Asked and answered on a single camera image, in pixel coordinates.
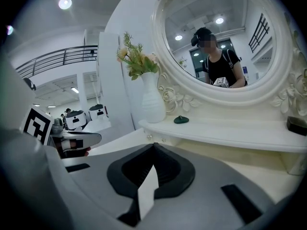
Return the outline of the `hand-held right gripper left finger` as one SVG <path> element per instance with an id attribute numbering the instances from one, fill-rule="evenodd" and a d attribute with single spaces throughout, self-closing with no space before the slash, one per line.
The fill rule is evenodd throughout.
<path id="1" fill-rule="evenodd" d="M 62 159 L 80 189 L 111 216 L 136 227 L 154 206 L 154 147 L 145 144 Z"/>

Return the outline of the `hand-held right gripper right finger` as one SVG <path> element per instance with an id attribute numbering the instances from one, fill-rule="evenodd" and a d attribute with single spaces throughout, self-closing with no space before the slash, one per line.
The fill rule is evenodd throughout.
<path id="1" fill-rule="evenodd" d="M 180 196 L 155 200 L 153 225 L 243 225 L 221 189 L 230 184 L 237 186 L 262 213 L 275 205 L 263 189 L 226 163 L 172 146 L 165 148 L 188 159 L 196 173 Z"/>

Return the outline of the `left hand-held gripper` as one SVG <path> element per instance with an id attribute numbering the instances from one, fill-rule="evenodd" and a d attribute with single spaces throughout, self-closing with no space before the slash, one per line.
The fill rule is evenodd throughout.
<path id="1" fill-rule="evenodd" d="M 63 149 L 86 149 L 98 144 L 102 139 L 99 133 L 81 131 L 63 133 L 62 122 L 35 105 L 29 108 L 20 130 L 35 137 L 42 145 L 55 147 L 58 153 L 63 153 Z"/>

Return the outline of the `person's left hand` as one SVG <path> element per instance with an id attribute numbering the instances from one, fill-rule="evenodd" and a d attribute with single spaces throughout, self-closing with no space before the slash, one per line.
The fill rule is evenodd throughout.
<path id="1" fill-rule="evenodd" d="M 60 140 L 56 143 L 56 148 L 62 159 L 88 156 L 91 148 L 78 148 L 77 145 L 80 143 L 81 140 L 76 139 Z"/>

